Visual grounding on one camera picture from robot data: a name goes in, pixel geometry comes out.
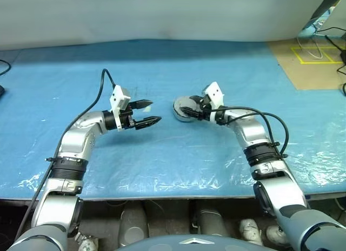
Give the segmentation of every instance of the cardboard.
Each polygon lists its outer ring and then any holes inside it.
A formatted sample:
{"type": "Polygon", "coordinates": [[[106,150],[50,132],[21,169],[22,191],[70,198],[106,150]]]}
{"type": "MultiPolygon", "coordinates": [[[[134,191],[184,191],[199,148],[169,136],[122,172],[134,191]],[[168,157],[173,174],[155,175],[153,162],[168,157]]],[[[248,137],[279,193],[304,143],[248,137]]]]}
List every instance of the cardboard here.
{"type": "MultiPolygon", "coordinates": [[[[343,65],[340,51],[330,44],[324,37],[316,39],[321,48],[321,60],[310,56],[301,49],[296,39],[279,42],[269,42],[280,66],[298,90],[339,89],[346,82],[346,75],[336,70],[343,65]]],[[[341,48],[345,48],[345,41],[333,39],[341,48]]],[[[316,45],[311,39],[300,38],[300,43],[311,53],[319,56],[316,45]]]]}

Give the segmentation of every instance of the white sneaker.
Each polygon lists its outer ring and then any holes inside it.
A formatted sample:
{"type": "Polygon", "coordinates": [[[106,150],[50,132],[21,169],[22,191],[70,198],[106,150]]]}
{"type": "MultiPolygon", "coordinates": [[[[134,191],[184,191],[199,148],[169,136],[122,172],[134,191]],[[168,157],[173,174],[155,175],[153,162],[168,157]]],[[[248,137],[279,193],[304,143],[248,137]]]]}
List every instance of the white sneaker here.
{"type": "Polygon", "coordinates": [[[261,233],[258,229],[256,221],[253,219],[246,219],[240,222],[239,231],[243,238],[253,244],[262,246],[261,233]]]}
{"type": "Polygon", "coordinates": [[[280,230],[279,226],[269,226],[266,234],[268,240],[278,246],[289,245],[285,232],[280,230]]]}

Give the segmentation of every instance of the blue plastic sheet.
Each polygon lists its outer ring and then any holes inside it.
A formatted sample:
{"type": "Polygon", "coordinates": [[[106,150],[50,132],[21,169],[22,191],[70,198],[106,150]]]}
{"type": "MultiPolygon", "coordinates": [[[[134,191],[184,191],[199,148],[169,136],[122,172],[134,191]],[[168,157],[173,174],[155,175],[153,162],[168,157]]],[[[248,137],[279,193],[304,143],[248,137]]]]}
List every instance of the blue plastic sheet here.
{"type": "MultiPolygon", "coordinates": [[[[126,41],[0,52],[13,69],[0,77],[0,198],[29,199],[66,125],[96,97],[108,68],[133,100],[162,116],[143,130],[100,137],[82,197],[252,196],[254,181],[230,129],[174,118],[175,98],[217,81],[226,105],[271,112],[290,130],[287,163],[306,194],[346,191],[346,101],[336,90],[298,91],[265,43],[126,41]]],[[[94,110],[110,109],[111,86],[94,110]]],[[[275,139],[283,129],[272,121],[275,139]]]]}

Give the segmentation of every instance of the white wall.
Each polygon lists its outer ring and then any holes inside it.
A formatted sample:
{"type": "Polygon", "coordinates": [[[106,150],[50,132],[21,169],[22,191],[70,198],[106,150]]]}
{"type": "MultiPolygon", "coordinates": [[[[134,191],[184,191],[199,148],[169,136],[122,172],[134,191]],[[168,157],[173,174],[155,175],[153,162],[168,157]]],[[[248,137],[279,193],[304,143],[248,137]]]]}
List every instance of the white wall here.
{"type": "Polygon", "coordinates": [[[0,0],[0,49],[295,37],[323,0],[0,0]]]}

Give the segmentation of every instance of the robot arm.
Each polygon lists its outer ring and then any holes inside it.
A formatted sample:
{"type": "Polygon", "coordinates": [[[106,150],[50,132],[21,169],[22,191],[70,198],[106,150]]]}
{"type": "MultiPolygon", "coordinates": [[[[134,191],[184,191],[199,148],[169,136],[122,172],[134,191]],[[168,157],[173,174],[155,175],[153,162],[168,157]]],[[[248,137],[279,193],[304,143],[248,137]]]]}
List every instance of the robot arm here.
{"type": "Polygon", "coordinates": [[[178,98],[174,111],[181,121],[207,120],[234,131],[256,181],[256,198],[264,212],[277,218],[296,251],[344,250],[345,227],[324,213],[308,208],[284,155],[277,150],[277,143],[267,137],[251,108],[223,106],[221,89],[213,82],[203,90],[203,97],[178,98]]]}
{"type": "Polygon", "coordinates": [[[67,250],[67,237],[78,230],[83,200],[77,194],[83,189],[87,169],[96,138],[108,130],[142,129],[157,123],[161,117],[132,118],[133,109],[145,108],[152,102],[130,102],[128,91],[114,86],[110,97],[110,111],[84,114],[64,134],[59,152],[53,161],[42,197],[35,209],[31,229],[10,247],[13,250],[67,250]]]}

